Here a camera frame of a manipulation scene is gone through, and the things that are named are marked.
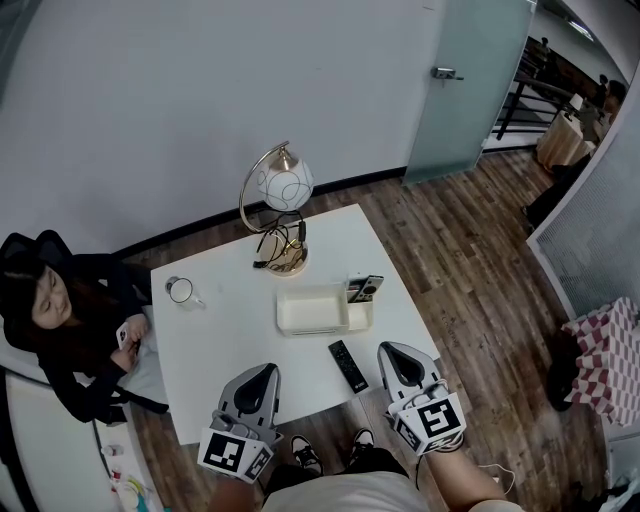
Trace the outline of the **white globe table lamp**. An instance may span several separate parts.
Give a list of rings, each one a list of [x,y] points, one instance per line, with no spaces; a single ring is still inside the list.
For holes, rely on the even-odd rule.
[[[266,209],[276,217],[264,225],[253,224],[246,214],[245,196],[254,183]],[[307,163],[284,141],[266,151],[251,167],[241,187],[238,210],[245,228],[258,235],[253,268],[277,277],[300,273],[309,259],[307,224],[300,208],[311,198],[314,177]]]

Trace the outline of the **glass partition with blinds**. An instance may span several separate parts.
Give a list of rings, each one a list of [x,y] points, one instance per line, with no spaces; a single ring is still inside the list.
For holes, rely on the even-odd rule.
[[[621,297],[640,306],[640,63],[617,120],[527,244],[568,317]]]

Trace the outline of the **black railing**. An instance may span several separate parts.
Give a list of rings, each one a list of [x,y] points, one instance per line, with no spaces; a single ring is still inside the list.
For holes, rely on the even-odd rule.
[[[575,93],[574,71],[545,37],[529,37],[492,134],[501,140],[507,134],[542,133]]]

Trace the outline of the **white organizer tray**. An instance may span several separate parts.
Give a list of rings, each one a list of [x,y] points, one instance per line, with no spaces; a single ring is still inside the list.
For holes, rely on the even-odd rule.
[[[344,283],[281,288],[276,322],[287,337],[347,334],[373,326],[373,303],[350,303]]]

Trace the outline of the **black remote control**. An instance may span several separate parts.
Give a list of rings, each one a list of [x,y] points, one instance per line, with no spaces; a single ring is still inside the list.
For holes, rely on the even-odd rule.
[[[328,350],[336,365],[349,384],[351,390],[357,394],[369,387],[351,353],[342,340],[328,346]]]

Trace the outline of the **person's white shirt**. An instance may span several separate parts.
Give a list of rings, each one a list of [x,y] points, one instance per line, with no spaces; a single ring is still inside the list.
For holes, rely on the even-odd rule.
[[[429,512],[407,478],[391,472],[313,479],[272,493],[261,512]]]

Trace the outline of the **white table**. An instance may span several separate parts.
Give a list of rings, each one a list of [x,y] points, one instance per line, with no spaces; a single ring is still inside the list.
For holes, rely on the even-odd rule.
[[[341,283],[356,275],[384,277],[373,299],[373,326],[343,335],[371,388],[381,384],[377,349],[384,341],[438,357],[436,345],[395,266],[358,205],[309,217],[309,261],[280,278],[253,268],[258,238],[198,253],[153,270],[154,332],[178,441],[192,444],[209,426],[224,386],[242,372],[274,363],[281,373],[276,422],[297,420],[353,398],[328,346],[334,335],[284,336],[276,324],[281,288]],[[170,299],[170,277],[192,281],[205,309],[188,311]]]

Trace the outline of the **pile of colourful items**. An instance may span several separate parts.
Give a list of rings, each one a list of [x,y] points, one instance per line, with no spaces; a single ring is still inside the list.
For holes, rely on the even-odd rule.
[[[122,512],[150,512],[143,486],[125,477],[119,467],[110,470],[111,490],[117,495]]]

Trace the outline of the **light remote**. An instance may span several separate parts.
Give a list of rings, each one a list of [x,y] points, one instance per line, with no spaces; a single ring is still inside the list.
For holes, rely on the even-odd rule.
[[[381,287],[384,282],[384,277],[379,275],[369,275],[364,284],[358,291],[354,302],[355,303],[363,303],[363,302],[371,302],[373,300],[374,295]]]

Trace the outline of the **person's right forearm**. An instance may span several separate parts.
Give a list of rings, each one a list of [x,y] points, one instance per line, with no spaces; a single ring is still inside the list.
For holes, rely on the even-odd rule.
[[[461,451],[432,451],[425,455],[425,459],[451,512],[471,512],[481,504],[506,500],[494,479]]]

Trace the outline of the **white mug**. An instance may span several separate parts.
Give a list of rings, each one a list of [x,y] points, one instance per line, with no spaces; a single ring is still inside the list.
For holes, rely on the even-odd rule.
[[[174,304],[188,311],[205,309],[206,304],[196,293],[191,280],[185,277],[170,277],[165,290]]]

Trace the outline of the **white bag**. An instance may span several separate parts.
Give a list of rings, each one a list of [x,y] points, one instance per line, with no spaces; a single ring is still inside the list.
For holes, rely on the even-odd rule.
[[[640,511],[640,476],[631,480],[625,490],[606,503],[606,512]]]

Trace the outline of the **black office chair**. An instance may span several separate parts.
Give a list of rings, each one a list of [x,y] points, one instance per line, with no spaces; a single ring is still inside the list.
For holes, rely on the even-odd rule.
[[[54,230],[45,230],[35,239],[17,232],[11,233],[0,246],[0,262],[21,252],[29,252],[53,265],[58,265],[72,255],[66,243]]]

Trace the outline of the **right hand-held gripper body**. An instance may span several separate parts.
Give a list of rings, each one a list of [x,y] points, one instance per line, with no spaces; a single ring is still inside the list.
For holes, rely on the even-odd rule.
[[[459,397],[445,382],[392,402],[385,417],[416,456],[457,450],[467,427]]]

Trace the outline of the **black round bin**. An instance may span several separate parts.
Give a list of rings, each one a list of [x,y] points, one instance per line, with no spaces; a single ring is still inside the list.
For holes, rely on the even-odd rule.
[[[546,395],[554,410],[564,412],[572,405],[565,398],[578,376],[577,358],[582,354],[576,337],[559,330],[549,342],[551,365],[547,372]]]

